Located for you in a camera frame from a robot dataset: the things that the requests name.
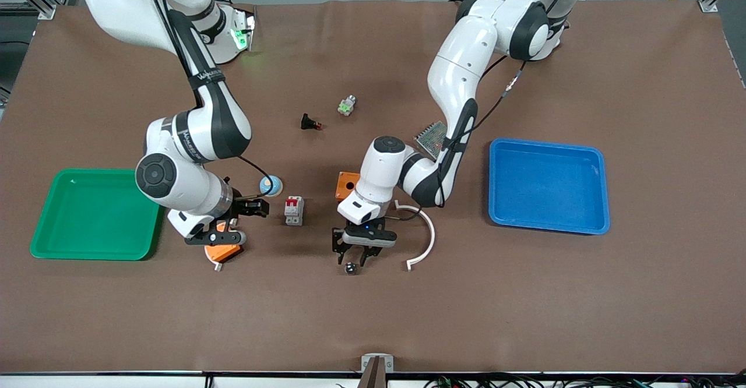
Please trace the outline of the white table edge rail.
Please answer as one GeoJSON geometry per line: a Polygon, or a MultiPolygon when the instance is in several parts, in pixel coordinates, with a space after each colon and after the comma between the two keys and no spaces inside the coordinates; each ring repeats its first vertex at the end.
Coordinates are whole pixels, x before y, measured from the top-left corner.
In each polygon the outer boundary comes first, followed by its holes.
{"type": "MultiPolygon", "coordinates": [[[[98,371],[0,373],[0,388],[357,388],[362,372],[98,371]]],[[[746,388],[733,373],[394,372],[388,388],[746,388]]]]}

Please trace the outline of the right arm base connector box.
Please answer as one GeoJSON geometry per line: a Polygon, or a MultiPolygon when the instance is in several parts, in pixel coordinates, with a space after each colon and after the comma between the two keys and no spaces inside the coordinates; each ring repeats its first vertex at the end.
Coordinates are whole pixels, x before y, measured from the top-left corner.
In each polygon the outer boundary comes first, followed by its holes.
{"type": "Polygon", "coordinates": [[[255,25],[255,13],[239,8],[233,9],[231,36],[238,51],[251,48],[255,25]]]}

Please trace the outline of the white red circuit breaker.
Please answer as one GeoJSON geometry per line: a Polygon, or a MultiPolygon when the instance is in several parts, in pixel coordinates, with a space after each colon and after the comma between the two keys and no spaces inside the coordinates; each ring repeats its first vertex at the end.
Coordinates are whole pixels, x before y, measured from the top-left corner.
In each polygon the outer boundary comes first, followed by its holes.
{"type": "Polygon", "coordinates": [[[290,195],[285,200],[283,214],[287,226],[300,227],[303,224],[305,200],[301,196],[290,195]]]}

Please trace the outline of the brown table mat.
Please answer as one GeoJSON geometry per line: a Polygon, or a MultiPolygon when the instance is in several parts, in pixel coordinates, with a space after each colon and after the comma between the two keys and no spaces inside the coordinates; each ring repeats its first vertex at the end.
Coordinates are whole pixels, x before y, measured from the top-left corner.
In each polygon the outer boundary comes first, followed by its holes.
{"type": "Polygon", "coordinates": [[[245,156],[306,200],[243,218],[221,272],[164,223],[138,262],[32,257],[54,176],[134,168],[146,128],[194,106],[178,60],[64,6],[30,40],[0,121],[0,371],[738,372],[746,368],[746,90],[717,14],[695,1],[581,1],[476,130],[443,209],[392,221],[394,248],[347,276],[330,247],[339,171],[376,136],[441,119],[427,72],[447,2],[258,9],[254,52],[224,66],[254,131],[245,156]],[[349,117],[339,102],[354,95],[349,117]],[[322,130],[301,130],[303,114],[322,130]],[[488,147],[511,137],[604,155],[611,225],[583,236],[496,226],[488,147]]]}

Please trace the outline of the blue plastic tray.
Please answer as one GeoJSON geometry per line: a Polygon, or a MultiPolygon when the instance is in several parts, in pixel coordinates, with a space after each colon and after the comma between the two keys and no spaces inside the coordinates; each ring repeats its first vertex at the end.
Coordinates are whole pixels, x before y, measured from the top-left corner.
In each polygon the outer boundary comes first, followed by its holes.
{"type": "Polygon", "coordinates": [[[488,149],[493,223],[603,235],[610,228],[604,155],[594,147],[496,139],[488,149]]]}

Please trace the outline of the metal mesh power supply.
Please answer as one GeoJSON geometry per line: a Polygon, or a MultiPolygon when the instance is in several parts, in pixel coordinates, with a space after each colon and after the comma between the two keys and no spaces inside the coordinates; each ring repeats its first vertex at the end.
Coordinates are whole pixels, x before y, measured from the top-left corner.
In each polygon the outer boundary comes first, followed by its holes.
{"type": "Polygon", "coordinates": [[[439,158],[440,152],[444,146],[444,140],[448,131],[443,122],[434,122],[422,130],[415,138],[415,142],[423,149],[433,160],[439,158]]]}

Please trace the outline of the large white curved bracket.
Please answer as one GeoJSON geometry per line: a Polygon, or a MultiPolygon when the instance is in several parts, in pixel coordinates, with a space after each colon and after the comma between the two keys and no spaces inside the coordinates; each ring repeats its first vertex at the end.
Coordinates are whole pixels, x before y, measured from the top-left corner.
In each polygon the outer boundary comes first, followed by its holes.
{"type": "Polygon", "coordinates": [[[429,232],[430,240],[429,240],[426,250],[424,250],[424,252],[422,252],[421,255],[419,255],[418,257],[408,259],[405,261],[405,266],[406,266],[407,271],[411,272],[413,271],[413,266],[421,263],[432,252],[432,249],[434,248],[434,245],[436,244],[436,237],[437,237],[436,228],[434,226],[434,223],[432,223],[432,219],[429,217],[429,215],[427,215],[427,213],[423,212],[419,208],[415,208],[414,206],[410,206],[406,204],[400,204],[398,200],[395,200],[395,210],[397,211],[405,210],[405,211],[410,211],[410,212],[415,213],[416,216],[422,218],[424,223],[426,223],[427,229],[429,232]]]}

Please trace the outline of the green plastic tray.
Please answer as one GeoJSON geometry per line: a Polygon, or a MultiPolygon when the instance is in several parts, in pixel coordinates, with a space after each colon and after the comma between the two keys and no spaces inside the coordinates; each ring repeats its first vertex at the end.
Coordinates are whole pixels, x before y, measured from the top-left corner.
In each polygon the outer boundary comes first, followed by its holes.
{"type": "Polygon", "coordinates": [[[38,259],[140,261],[157,244],[163,208],[134,170],[68,168],[56,174],[30,243],[38,259]]]}

